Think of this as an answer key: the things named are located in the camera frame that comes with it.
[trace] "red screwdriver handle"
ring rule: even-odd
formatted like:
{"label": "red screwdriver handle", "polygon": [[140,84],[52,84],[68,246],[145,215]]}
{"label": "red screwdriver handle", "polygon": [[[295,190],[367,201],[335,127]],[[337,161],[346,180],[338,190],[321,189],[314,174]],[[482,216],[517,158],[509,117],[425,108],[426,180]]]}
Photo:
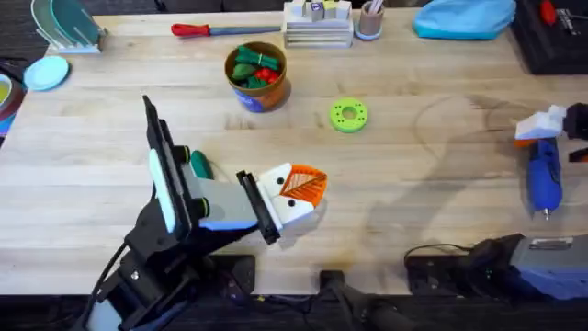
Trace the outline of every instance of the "red screwdriver handle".
{"label": "red screwdriver handle", "polygon": [[210,36],[210,27],[208,24],[203,26],[194,26],[190,24],[174,24],[172,26],[172,33],[177,37],[189,36]]}
{"label": "red screwdriver handle", "polygon": [[557,20],[557,14],[555,12],[555,7],[551,3],[551,0],[541,1],[541,5],[539,5],[539,11],[541,14],[541,19],[543,19],[545,24],[549,26],[555,24]]}

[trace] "cup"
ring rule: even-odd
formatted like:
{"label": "cup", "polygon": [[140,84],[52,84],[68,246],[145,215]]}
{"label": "cup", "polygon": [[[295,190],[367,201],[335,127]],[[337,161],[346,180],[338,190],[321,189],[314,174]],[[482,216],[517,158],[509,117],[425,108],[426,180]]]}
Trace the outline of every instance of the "cup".
{"label": "cup", "polygon": [[359,15],[359,24],[357,27],[357,36],[362,40],[374,40],[379,37],[382,31],[382,19],[384,18],[384,6],[379,8],[378,13],[369,14],[371,1],[367,1],[361,6]]}
{"label": "cup", "polygon": [[232,68],[235,66],[235,58],[239,53],[239,49],[234,49],[224,62],[224,73],[232,90],[235,92],[239,101],[244,104],[248,110],[252,112],[265,112],[271,110],[286,96],[286,56],[278,48],[278,46],[270,43],[253,41],[247,42],[243,46],[273,58],[279,61],[278,71],[280,72],[276,82],[261,88],[245,88],[235,84],[231,80]]}

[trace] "blue cloth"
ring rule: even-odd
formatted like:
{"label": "blue cloth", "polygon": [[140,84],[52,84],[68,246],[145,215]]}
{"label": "blue cloth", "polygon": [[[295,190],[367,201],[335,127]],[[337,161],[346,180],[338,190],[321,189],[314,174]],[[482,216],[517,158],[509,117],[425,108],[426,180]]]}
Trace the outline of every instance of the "blue cloth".
{"label": "blue cloth", "polygon": [[515,19],[514,0],[433,0],[413,22],[421,38],[493,40]]}

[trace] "red toy pepper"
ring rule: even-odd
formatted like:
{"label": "red toy pepper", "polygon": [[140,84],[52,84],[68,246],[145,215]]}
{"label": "red toy pepper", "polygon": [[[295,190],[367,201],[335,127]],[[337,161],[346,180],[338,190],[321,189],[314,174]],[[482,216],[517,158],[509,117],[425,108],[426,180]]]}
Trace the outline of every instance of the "red toy pepper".
{"label": "red toy pepper", "polygon": [[272,84],[276,82],[277,78],[279,77],[279,74],[277,74],[275,71],[271,69],[262,68],[257,70],[254,76],[266,81],[268,84]]}

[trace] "glue gun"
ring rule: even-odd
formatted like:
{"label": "glue gun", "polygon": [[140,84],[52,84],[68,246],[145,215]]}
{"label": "glue gun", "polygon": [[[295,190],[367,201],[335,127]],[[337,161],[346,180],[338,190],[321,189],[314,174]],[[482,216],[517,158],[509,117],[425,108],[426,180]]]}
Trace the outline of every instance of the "glue gun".
{"label": "glue gun", "polygon": [[560,156],[555,138],[539,139],[530,146],[527,172],[528,194],[534,211],[541,211],[548,220],[562,198]]}

